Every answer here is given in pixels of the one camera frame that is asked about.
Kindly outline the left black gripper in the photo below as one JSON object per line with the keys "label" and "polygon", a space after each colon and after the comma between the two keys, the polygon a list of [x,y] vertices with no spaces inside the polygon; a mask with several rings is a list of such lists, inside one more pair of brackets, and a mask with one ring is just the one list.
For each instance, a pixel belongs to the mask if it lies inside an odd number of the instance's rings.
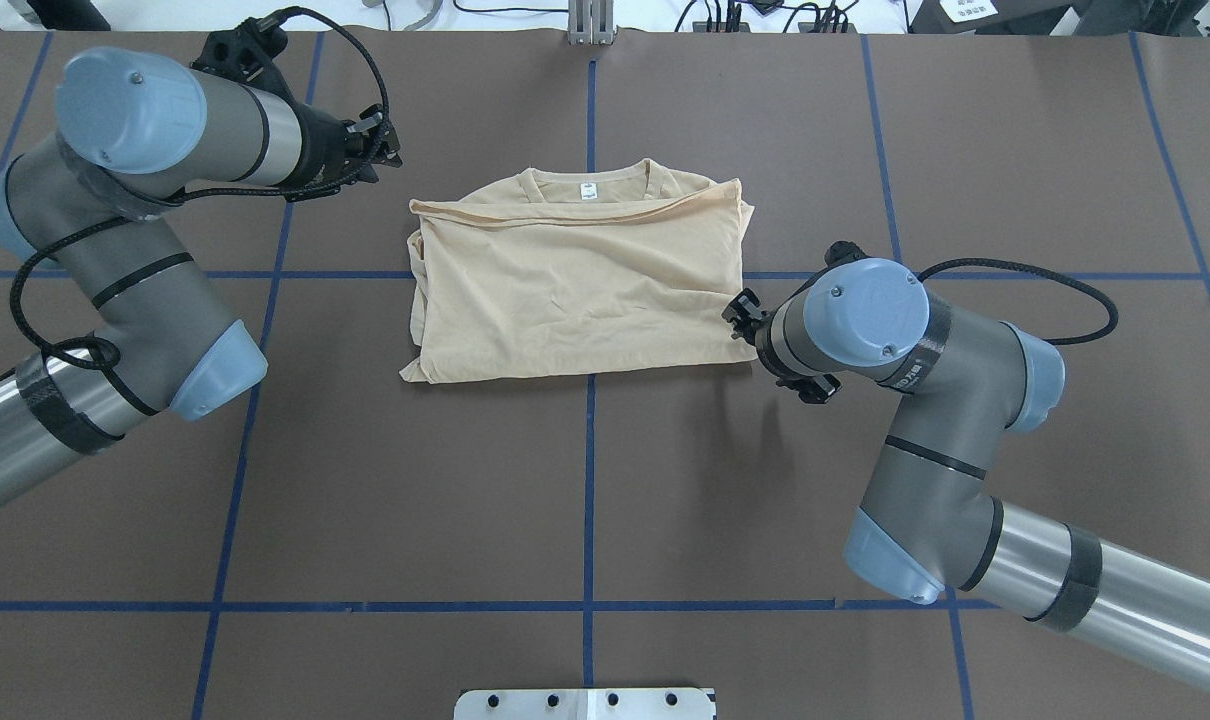
{"label": "left black gripper", "polygon": [[[401,168],[398,146],[378,146],[387,133],[384,104],[357,119],[339,120],[299,100],[275,58],[288,46],[280,27],[243,22],[212,31],[192,69],[225,79],[257,109],[258,149],[231,182],[280,196],[286,202],[329,197],[355,183],[378,183],[378,168]],[[358,152],[358,146],[368,146]]]}

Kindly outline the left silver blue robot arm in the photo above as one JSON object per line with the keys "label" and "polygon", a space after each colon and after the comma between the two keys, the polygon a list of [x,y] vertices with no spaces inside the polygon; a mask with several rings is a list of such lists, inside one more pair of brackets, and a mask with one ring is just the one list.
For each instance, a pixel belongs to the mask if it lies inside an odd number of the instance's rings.
{"label": "left silver blue robot arm", "polygon": [[33,352],[0,378],[0,509],[161,413],[197,421],[263,382],[261,347],[165,220],[213,197],[302,202],[399,167],[387,83],[336,119],[276,58],[302,6],[212,31],[198,58],[90,47],[67,61],[56,127],[0,169],[7,304]]}

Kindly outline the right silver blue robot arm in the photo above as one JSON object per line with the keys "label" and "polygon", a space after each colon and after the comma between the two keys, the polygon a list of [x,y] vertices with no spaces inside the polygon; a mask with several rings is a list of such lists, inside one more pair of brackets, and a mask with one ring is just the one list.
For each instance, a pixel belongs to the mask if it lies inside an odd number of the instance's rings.
{"label": "right silver blue robot arm", "polygon": [[845,561],[899,600],[975,594],[1210,693],[1210,582],[984,491],[1001,440],[1065,392],[1064,340],[953,306],[912,272],[839,241],[777,307],[741,290],[724,322],[774,384],[825,404],[841,373],[899,396]]}

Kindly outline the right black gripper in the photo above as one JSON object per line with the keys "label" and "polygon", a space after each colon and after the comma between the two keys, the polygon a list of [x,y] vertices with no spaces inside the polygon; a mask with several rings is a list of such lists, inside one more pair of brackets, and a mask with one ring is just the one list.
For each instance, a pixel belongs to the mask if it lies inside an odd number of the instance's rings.
{"label": "right black gripper", "polygon": [[734,340],[753,342],[759,361],[774,375],[774,386],[797,393],[803,404],[824,405],[841,391],[841,381],[832,373],[817,365],[816,341],[803,326],[803,310],[812,287],[825,273],[868,258],[862,247],[849,241],[837,241],[825,250],[824,267],[811,273],[793,295],[770,313],[751,288],[743,288],[721,311],[721,319],[732,328]]}

